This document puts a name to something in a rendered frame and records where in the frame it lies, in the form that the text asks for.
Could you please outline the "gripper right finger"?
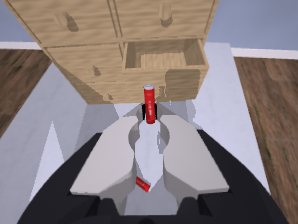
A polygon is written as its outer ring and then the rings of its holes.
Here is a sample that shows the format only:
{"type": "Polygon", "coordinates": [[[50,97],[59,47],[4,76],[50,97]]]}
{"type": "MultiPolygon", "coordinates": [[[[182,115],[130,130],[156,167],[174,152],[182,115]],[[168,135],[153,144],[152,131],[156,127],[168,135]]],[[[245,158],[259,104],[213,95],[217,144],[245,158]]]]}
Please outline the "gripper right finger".
{"type": "Polygon", "coordinates": [[[272,196],[236,157],[203,129],[155,103],[164,186],[177,201],[194,197],[199,214],[230,224],[289,224],[272,196]]]}

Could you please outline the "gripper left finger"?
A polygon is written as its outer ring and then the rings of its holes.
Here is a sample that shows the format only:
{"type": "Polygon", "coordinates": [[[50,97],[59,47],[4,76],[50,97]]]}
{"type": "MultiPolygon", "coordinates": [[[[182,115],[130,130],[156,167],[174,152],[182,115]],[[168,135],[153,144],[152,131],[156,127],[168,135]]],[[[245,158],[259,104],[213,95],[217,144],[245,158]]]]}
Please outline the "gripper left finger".
{"type": "Polygon", "coordinates": [[[133,151],[145,112],[141,103],[89,139],[48,178],[17,224],[70,224],[97,216],[104,198],[112,198],[124,215],[136,186],[133,151]]]}

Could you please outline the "light brown wooden chest of drawers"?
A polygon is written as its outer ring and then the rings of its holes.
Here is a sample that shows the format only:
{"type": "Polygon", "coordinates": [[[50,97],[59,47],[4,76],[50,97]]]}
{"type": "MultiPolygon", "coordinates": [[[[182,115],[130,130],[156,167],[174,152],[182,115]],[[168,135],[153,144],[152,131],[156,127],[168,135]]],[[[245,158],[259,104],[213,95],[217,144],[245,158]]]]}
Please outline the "light brown wooden chest of drawers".
{"type": "Polygon", "coordinates": [[[49,59],[54,63],[54,65],[59,69],[59,71],[64,75],[64,77],[69,81],[69,83],[74,87],[74,89],[79,93],[79,95],[85,100],[88,105],[96,105],[96,104],[122,104],[122,103],[145,103],[145,102],[121,102],[121,103],[94,103],[90,104],[87,99],[83,96],[83,94],[79,91],[79,89],[75,86],[75,83],[90,83],[90,82],[112,82],[112,81],[124,81],[124,79],[119,80],[97,80],[97,81],[76,81],[72,82],[71,79],[67,76],[67,74],[63,71],[63,69],[59,66],[59,64],[55,61],[55,59],[51,56],[51,54],[47,51],[48,47],[52,46],[67,46],[67,45],[83,45],[83,44],[99,44],[99,43],[115,43],[120,42],[122,54],[124,55],[124,47],[125,42],[133,42],[133,41],[151,41],[151,40],[169,40],[169,39],[189,39],[189,38],[200,38],[203,47],[205,45],[219,0],[214,0],[211,11],[208,17],[208,21],[204,30],[203,35],[193,35],[193,36],[173,36],[173,37],[154,37],[154,38],[136,38],[136,39],[123,39],[119,18],[117,14],[115,0],[109,0],[109,4],[111,7],[116,31],[117,31],[117,39],[112,40],[96,40],[96,41],[80,41],[80,42],[65,42],[65,43],[51,43],[51,44],[42,44],[40,40],[36,37],[36,35],[32,32],[32,30],[28,27],[25,21],[21,18],[21,16],[17,13],[17,11],[13,8],[8,0],[2,0],[2,2],[6,5],[6,7],[11,11],[11,13],[16,17],[16,19],[20,22],[20,24],[25,28],[25,30],[30,34],[30,36],[35,40],[35,42],[40,46],[40,48],[44,51],[44,53],[49,57],[49,59]]]}

